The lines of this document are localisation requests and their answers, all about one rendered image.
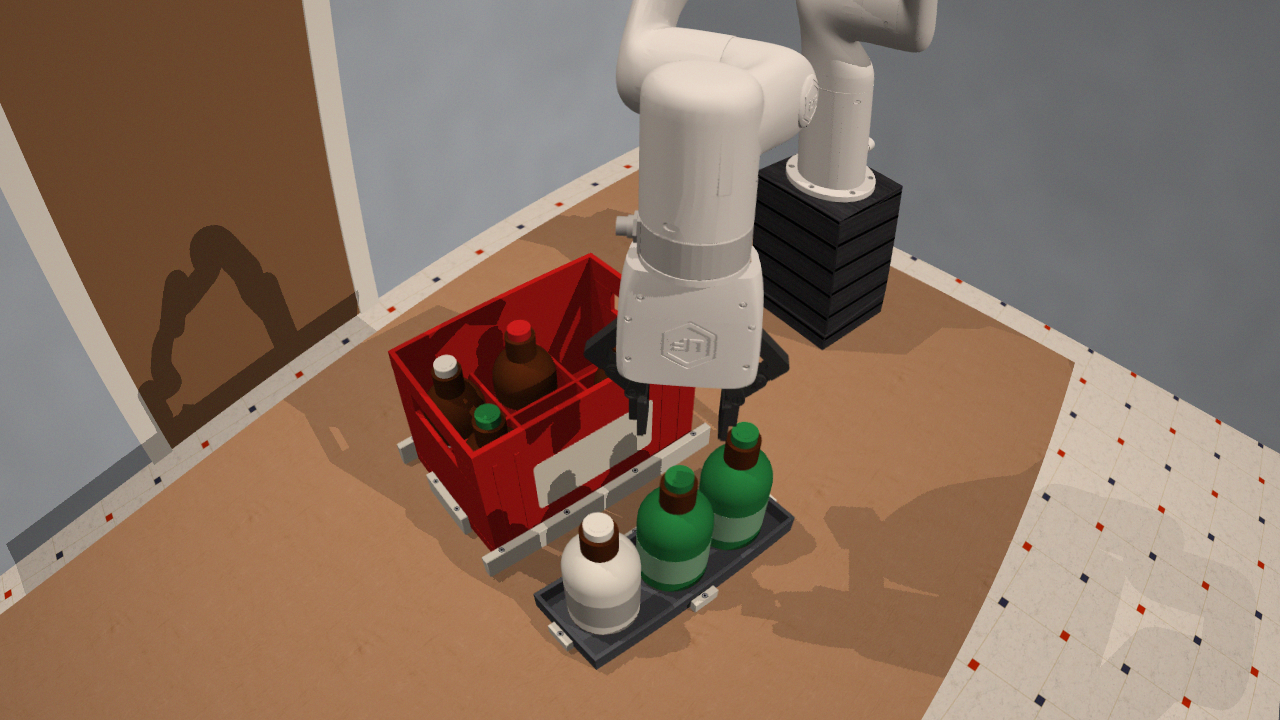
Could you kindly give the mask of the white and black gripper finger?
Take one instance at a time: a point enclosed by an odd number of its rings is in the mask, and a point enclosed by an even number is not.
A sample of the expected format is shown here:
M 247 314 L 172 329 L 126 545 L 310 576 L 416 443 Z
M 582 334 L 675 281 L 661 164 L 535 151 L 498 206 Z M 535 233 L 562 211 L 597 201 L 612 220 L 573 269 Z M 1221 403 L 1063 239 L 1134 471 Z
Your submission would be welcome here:
M 774 380 L 790 369 L 788 354 L 763 328 L 760 357 L 764 361 L 759 363 L 756 379 L 751 386 L 740 389 L 721 389 L 718 416 L 718 439 L 721 441 L 727 441 L 730 427 L 737 427 L 739 407 L 745 404 L 745 398 L 765 387 L 768 380 Z
M 613 352 L 616 334 L 617 318 L 586 341 L 582 355 L 595 366 L 603 369 L 611 380 L 625 389 L 625 397 L 628 398 L 628 420 L 637 420 L 637 436 L 643 436 L 646 434 L 650 384 L 628 380 L 620 375 L 616 364 L 616 352 Z

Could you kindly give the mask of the cream bottle with grey label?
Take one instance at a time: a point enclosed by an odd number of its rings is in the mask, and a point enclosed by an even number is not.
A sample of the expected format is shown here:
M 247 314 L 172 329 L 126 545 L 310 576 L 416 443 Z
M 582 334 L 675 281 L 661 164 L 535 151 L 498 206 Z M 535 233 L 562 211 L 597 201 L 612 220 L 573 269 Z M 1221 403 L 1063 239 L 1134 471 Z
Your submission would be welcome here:
M 641 559 L 605 512 L 589 514 L 564 546 L 561 573 L 570 618 L 585 632 L 609 635 L 637 618 Z

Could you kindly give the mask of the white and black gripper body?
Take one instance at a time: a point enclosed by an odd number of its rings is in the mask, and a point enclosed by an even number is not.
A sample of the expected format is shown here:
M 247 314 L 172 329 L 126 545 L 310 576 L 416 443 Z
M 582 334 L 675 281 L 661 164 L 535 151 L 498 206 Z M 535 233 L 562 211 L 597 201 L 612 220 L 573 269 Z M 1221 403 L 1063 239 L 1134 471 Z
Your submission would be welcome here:
M 762 348 L 764 291 L 754 247 L 750 259 L 732 275 L 687 281 L 646 264 L 632 242 L 620 282 L 620 375 L 659 386 L 751 386 Z

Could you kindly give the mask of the green bottle with pale label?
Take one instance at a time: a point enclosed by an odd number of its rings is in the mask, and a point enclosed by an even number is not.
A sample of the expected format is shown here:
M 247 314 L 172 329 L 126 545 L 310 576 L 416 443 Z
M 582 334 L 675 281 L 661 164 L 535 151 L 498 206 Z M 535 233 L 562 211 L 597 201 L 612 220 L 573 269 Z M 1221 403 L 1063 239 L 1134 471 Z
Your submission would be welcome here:
M 717 550 L 741 550 L 756 539 L 773 484 L 758 428 L 739 421 L 707 457 L 699 483 L 714 511 L 710 547 Z

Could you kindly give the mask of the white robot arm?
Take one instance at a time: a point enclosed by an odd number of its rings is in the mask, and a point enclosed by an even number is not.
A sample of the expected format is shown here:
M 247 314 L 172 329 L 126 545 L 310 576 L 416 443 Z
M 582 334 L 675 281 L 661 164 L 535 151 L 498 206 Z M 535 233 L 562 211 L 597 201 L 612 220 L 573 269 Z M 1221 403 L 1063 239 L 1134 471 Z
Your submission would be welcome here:
M 874 70 L 860 42 L 924 51 L 938 0 L 796 0 L 801 54 L 678 28 L 687 1 L 630 6 L 616 85 L 640 114 L 639 211 L 617 217 L 616 234 L 658 272 L 714 281 L 750 260 L 760 155 L 800 129 L 791 184 L 832 202 L 874 192 Z

